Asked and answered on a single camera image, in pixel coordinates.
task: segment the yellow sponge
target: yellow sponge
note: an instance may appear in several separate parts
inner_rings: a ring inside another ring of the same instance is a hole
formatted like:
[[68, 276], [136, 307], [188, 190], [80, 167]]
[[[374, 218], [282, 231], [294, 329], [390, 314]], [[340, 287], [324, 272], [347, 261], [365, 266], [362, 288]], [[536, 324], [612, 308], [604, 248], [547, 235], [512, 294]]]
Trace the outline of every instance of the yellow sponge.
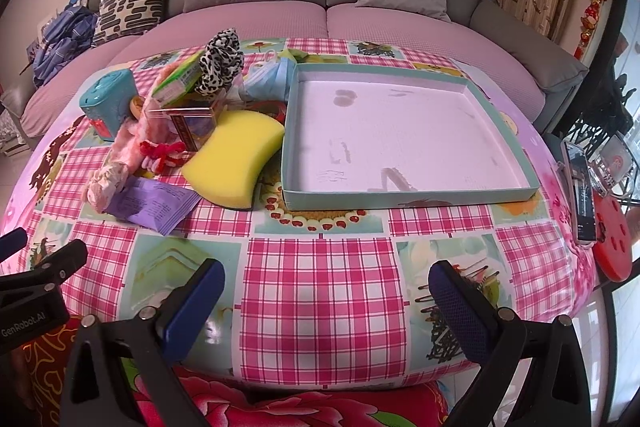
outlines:
[[284, 126], [255, 111], [224, 111], [195, 156], [182, 167], [193, 190], [226, 208], [250, 208], [258, 175], [282, 147]]

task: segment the smartphone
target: smartphone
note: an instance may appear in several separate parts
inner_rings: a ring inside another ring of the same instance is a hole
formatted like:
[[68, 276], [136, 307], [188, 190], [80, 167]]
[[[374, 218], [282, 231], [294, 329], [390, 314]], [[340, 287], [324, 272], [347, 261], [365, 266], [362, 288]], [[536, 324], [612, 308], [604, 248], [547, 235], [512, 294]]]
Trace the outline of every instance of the smartphone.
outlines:
[[596, 241], [596, 218], [587, 156], [582, 147], [563, 141], [562, 158], [564, 174], [569, 186], [574, 239], [576, 243], [589, 245]]

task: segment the person's hand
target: person's hand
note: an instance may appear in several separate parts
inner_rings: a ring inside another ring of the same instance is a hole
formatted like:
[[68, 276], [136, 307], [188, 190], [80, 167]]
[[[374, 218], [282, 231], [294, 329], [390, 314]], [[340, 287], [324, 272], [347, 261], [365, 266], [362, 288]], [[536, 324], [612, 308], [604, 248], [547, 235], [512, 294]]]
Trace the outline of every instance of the person's hand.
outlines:
[[35, 409], [33, 392], [31, 391], [31, 377], [21, 347], [11, 352], [11, 365], [14, 369], [14, 389], [27, 409]]

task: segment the red stool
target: red stool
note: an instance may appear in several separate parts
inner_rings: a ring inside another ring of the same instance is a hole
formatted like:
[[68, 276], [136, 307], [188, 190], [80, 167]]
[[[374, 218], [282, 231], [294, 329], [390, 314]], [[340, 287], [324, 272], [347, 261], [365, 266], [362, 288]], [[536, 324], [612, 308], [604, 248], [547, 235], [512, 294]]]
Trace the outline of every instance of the red stool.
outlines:
[[622, 282], [631, 275], [631, 235], [625, 214], [613, 196], [601, 197], [593, 191], [598, 241], [593, 256], [610, 280]]

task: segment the shallow cardboard tray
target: shallow cardboard tray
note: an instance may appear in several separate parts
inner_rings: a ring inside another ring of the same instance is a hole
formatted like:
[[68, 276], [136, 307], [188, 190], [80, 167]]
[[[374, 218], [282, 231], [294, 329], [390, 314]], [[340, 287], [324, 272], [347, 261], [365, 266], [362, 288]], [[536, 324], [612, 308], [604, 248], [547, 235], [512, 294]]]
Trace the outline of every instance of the shallow cardboard tray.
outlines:
[[470, 80], [303, 64], [282, 150], [290, 210], [524, 201], [540, 187], [518, 140]]

